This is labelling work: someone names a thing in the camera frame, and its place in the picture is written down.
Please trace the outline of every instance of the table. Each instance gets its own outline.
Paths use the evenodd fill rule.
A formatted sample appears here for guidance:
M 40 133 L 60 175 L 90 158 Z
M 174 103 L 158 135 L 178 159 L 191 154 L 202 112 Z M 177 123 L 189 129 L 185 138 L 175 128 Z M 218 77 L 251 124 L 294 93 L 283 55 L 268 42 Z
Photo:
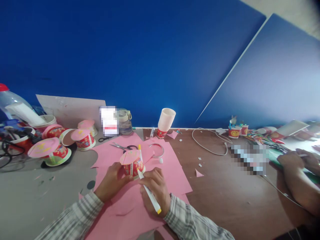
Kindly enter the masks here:
M 243 171 L 230 153 L 214 155 L 192 139 L 193 130 L 180 131 L 182 134 L 176 139 L 166 136 L 165 141 L 173 147 L 193 189 L 187 193 L 190 204 L 201 215 L 229 230 L 235 239 L 270 240 L 311 220 L 308 212 L 284 197 L 262 177 Z M 194 132 L 200 144 L 213 152 L 225 153 L 220 138 L 212 132 L 201 131 Z M 144 129 L 144 135 L 149 136 L 150 129 Z M 232 141 L 234 144 L 248 144 L 245 138 Z M 195 168 L 205 176 L 197 178 Z M 282 172 L 268 164 L 267 176 L 283 193 L 290 195 Z
M 150 135 L 150 131 L 140 129 L 136 133 L 143 139 L 143 136 Z M 190 204 L 200 214 L 228 229 L 236 239 L 270 240 L 311 219 L 306 211 L 278 193 L 264 179 L 244 172 L 230 153 L 214 155 L 196 144 L 191 129 L 181 132 L 183 134 L 176 139 L 166 136 L 165 141 L 173 147 L 193 189 L 187 194 Z M 202 133 L 195 131 L 194 137 L 203 146 L 225 153 L 222 140 L 215 134 L 206 130 Z M 245 139 L 233 142 L 247 144 Z M 94 151 L 77 151 L 66 166 L 41 169 L 42 160 L 25 158 L 0 169 L 1 239 L 34 239 L 64 208 L 78 200 L 79 192 L 82 191 L 82 195 L 89 193 L 86 186 L 95 180 L 96 170 L 90 167 L 96 159 Z M 195 168 L 205 176 L 196 178 Z M 267 171 L 270 180 L 289 194 L 283 174 L 271 166 Z M 146 238 L 153 239 L 153 235 L 143 234 L 139 239 Z M 155 239 L 162 237 L 155 234 Z

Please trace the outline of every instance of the glass jar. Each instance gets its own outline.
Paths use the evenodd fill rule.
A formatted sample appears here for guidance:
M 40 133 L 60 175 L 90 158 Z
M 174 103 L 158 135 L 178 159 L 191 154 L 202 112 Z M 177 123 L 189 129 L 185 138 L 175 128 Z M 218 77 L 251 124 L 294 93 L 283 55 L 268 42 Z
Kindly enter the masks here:
M 125 108 L 119 108 L 119 132 L 122 135 L 129 135 L 133 132 L 132 123 L 131 123 L 131 113 Z

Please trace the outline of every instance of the left hand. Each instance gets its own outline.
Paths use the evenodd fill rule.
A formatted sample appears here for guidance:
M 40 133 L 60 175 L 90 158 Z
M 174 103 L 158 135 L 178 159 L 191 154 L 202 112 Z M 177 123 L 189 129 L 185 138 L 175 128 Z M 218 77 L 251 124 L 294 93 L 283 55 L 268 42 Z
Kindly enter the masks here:
M 97 190 L 94 192 L 102 202 L 111 200 L 128 182 L 133 181 L 133 176 L 125 176 L 118 179 L 118 172 L 122 165 L 115 162 L 108 168 L 106 176 L 103 178 Z
M 299 168 L 304 169 L 304 163 L 301 157 L 297 154 L 297 152 L 292 151 L 288 152 L 285 155 L 280 155 L 278 157 L 278 161 L 284 168 Z

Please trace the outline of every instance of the charging cable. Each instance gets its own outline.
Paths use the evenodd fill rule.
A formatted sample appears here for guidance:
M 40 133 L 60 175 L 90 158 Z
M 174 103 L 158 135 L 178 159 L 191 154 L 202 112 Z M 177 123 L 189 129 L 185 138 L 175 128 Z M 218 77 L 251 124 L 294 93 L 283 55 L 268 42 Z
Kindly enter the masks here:
M 197 128 L 197 129 L 195 129 L 195 130 L 199 130 L 199 129 L 204 129 L 204 130 L 208 130 L 208 131 L 210 131 L 210 132 L 213 132 L 213 133 L 215 133 L 219 138 L 221 138 L 223 141 L 232 143 L 232 141 L 231 141 L 229 138 L 227 138 L 227 137 L 225 137 L 225 136 L 222 136 L 221 134 L 217 133 L 217 131 L 214 132 L 214 131 L 211 131 L 211 130 L 206 129 L 206 128 Z M 225 155 L 227 155 L 227 153 L 228 153 L 228 146 L 227 146 L 227 143 L 226 143 L 226 142 L 224 142 L 224 145 L 226 146 L 226 153 L 225 153 L 225 154 L 214 153 L 214 152 L 210 151 L 209 149 L 205 148 L 204 146 L 202 146 L 200 143 L 198 143 L 198 144 L 199 144 L 201 147 L 203 147 L 205 150 L 207 150 L 207 151 L 209 151 L 209 152 L 211 152 L 211 153 L 213 153 L 213 154 L 215 154 L 215 155 L 225 156 Z

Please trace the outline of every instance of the gray table surface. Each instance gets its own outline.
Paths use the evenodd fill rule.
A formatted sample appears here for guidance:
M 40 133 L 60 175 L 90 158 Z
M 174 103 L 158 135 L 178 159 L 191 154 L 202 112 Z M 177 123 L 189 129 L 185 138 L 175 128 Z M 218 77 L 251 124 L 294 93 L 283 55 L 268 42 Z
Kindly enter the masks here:
M 135 132 L 143 140 L 143 130 Z M 99 143 L 101 137 L 101 132 L 95 136 L 96 146 L 109 141 Z M 90 167 L 97 157 L 95 151 L 76 151 L 70 164 L 45 169 L 40 167 L 42 159 L 16 157 L 0 169 L 0 239 L 35 239 L 64 208 L 79 200 L 79 192 L 90 192 L 87 184 L 97 174 Z

